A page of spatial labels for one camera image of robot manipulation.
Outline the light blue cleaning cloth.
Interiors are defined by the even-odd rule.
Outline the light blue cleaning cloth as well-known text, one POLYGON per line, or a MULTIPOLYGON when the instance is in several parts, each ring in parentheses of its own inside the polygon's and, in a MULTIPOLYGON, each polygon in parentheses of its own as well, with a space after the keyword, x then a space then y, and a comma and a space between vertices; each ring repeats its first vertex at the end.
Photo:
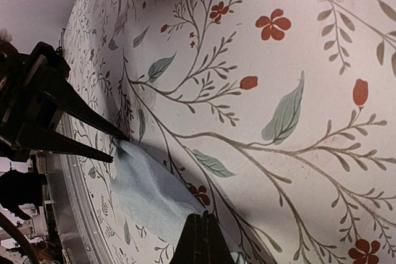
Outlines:
MULTIPOLYGON (((117 175, 110 187, 118 196, 122 211, 175 250, 187 217, 191 214, 202 217, 208 210, 143 149, 126 140, 115 139, 113 143, 116 146, 114 165, 117 175)), ((245 263, 244 252, 219 227, 234 263, 245 263)))

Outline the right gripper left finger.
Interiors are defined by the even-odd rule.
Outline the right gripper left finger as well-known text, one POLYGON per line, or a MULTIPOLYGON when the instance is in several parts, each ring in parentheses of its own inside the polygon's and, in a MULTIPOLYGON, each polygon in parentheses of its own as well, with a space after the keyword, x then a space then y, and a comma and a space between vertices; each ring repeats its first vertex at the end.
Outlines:
POLYGON ((174 251, 175 264, 196 264, 202 261, 202 217, 191 214, 187 217, 174 251))

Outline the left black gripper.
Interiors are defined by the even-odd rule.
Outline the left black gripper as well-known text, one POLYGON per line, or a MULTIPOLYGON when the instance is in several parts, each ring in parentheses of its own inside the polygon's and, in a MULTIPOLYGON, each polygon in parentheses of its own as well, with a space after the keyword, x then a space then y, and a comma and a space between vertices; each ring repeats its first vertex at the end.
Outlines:
MULTIPOLYGON (((33 123, 23 123, 31 104, 33 115, 38 114, 39 104, 34 102, 35 91, 28 87, 26 80, 37 70, 35 63, 40 56, 46 62, 59 62, 61 65, 55 69, 68 78, 70 67, 62 57, 61 47, 54 49, 49 44, 39 42, 31 54, 22 54, 10 42, 1 41, 1 156, 27 159, 30 152, 26 149, 29 149, 112 163, 113 157, 102 151, 33 123), (14 143, 17 134, 20 146, 14 143)), ((68 115, 115 138, 128 140, 122 130, 96 113, 72 87, 40 88, 40 92, 68 115)))

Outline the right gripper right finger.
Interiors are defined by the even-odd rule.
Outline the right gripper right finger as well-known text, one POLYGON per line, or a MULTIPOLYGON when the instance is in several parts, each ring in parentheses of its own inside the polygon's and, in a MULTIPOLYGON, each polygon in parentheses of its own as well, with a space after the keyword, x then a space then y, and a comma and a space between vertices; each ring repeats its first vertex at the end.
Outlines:
POLYGON ((201 263, 234 264, 215 215, 204 211, 201 220, 201 263))

